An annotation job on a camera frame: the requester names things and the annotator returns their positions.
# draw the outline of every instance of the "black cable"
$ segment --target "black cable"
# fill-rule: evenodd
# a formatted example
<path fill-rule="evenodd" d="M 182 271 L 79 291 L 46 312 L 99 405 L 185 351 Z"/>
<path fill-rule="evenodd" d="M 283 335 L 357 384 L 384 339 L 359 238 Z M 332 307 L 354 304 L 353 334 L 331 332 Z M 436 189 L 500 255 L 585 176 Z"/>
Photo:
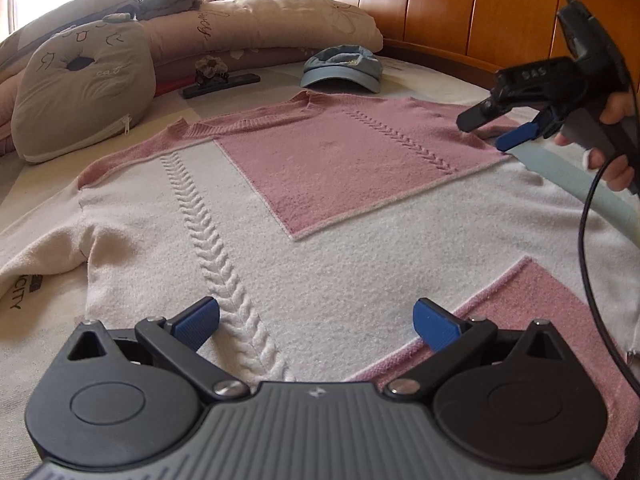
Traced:
<path fill-rule="evenodd" d="M 638 103 L 636 102 L 636 122 L 638 122 Z M 616 348 L 613 339 L 609 335 L 609 331 L 605 326 L 602 317 L 600 316 L 600 312 L 598 310 L 598 305 L 596 304 L 596 300 L 593 297 L 593 290 L 591 289 L 591 280 L 589 279 L 589 272 L 587 270 L 587 261 L 584 257 L 584 232 L 587 227 L 587 216 L 589 215 L 589 209 L 591 208 L 591 201 L 593 200 L 593 196 L 598 189 L 598 183 L 602 179 L 602 175 L 605 170 L 609 167 L 609 165 L 617 158 L 618 156 L 612 156 L 609 158 L 602 167 L 598 170 L 593 182 L 591 183 L 591 187 L 589 189 L 589 193 L 587 195 L 586 200 L 584 201 L 584 208 L 582 210 L 582 217 L 580 218 L 580 229 L 578 230 L 578 259 L 580 261 L 580 273 L 582 275 L 582 284 L 584 285 L 584 293 L 587 296 L 587 303 L 589 304 L 589 309 L 591 310 L 591 315 L 593 316 L 593 320 L 596 323 L 596 329 L 604 342 L 604 345 L 607 347 L 609 351 L 609 355 L 615 362 L 616 366 L 620 370 L 620 373 L 626 379 L 626 382 L 629 383 L 633 391 L 635 391 L 636 395 L 640 397 L 640 382 L 636 379 L 635 375 L 631 371 L 631 368 L 626 364 L 620 352 Z"/>

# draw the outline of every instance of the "cable knit pattern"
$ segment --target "cable knit pattern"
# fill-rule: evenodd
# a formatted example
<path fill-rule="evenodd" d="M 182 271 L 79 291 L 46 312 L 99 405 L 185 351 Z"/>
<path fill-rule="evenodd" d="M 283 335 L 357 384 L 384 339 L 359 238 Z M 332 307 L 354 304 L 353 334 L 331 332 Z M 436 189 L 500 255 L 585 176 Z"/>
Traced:
<path fill-rule="evenodd" d="M 178 199 L 184 224 L 210 293 L 220 305 L 220 321 L 233 336 L 239 362 L 252 386 L 260 381 L 295 381 L 289 365 L 260 320 L 225 250 L 204 200 L 177 152 L 161 157 Z"/>
<path fill-rule="evenodd" d="M 452 165 L 444 161 L 441 157 L 436 156 L 435 154 L 431 153 L 430 150 L 427 150 L 425 147 L 421 146 L 414 140 L 411 140 L 406 135 L 401 134 L 397 130 L 386 126 L 386 124 L 380 123 L 377 120 L 372 119 L 371 117 L 366 116 L 365 114 L 357 110 L 347 110 L 346 113 L 348 116 L 360 121 L 363 124 L 366 124 L 367 126 L 373 128 L 378 132 L 381 132 L 383 135 L 386 135 L 396 142 L 399 142 L 406 148 L 409 148 L 410 150 L 412 150 L 412 152 L 417 153 L 422 158 L 426 159 L 427 162 L 433 164 L 439 170 L 442 170 L 445 174 L 450 175 L 458 171 Z"/>

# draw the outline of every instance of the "blue gripper pad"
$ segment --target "blue gripper pad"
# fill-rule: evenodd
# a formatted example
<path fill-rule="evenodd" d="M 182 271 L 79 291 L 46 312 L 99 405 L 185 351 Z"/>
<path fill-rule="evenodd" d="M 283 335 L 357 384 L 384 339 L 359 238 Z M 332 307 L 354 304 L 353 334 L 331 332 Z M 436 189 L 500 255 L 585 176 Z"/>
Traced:
<path fill-rule="evenodd" d="M 220 308 L 213 298 L 202 298 L 167 321 L 167 328 L 183 345 L 194 352 L 218 329 Z"/>
<path fill-rule="evenodd" d="M 428 298 L 420 298 L 414 305 L 414 329 L 434 352 L 458 339 L 465 325 Z"/>
<path fill-rule="evenodd" d="M 495 149 L 508 152 L 511 148 L 521 145 L 528 140 L 538 138 L 540 127 L 536 123 L 524 123 L 515 130 L 501 135 L 495 141 Z"/>

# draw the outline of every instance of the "round black disc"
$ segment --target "round black disc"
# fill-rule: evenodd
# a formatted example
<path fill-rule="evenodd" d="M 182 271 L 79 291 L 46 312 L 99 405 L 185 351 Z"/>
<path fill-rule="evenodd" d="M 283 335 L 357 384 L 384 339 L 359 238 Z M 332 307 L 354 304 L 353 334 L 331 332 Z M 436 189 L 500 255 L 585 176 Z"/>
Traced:
<path fill-rule="evenodd" d="M 585 394 L 588 388 L 564 372 L 544 359 L 467 370 L 437 391 L 434 416 L 453 442 L 503 469 L 535 472 L 588 461 L 606 410 L 597 391 Z"/>
<path fill-rule="evenodd" d="M 86 360 L 82 367 L 95 366 Z M 41 451 L 78 467 L 119 468 L 149 459 L 195 424 L 200 405 L 191 385 L 165 370 L 123 364 L 102 373 L 57 376 L 34 391 L 25 413 Z"/>

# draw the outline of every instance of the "red object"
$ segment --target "red object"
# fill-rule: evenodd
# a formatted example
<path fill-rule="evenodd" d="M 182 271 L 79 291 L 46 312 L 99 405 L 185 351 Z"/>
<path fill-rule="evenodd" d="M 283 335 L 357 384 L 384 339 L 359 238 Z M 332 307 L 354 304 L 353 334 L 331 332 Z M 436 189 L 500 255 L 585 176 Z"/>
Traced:
<path fill-rule="evenodd" d="M 157 83 L 156 94 L 154 95 L 154 97 L 173 92 L 174 90 L 184 88 L 185 86 L 189 86 L 192 84 L 194 84 L 193 76 L 183 77 L 182 79 L 178 79 L 176 81 L 165 81 L 162 83 Z"/>

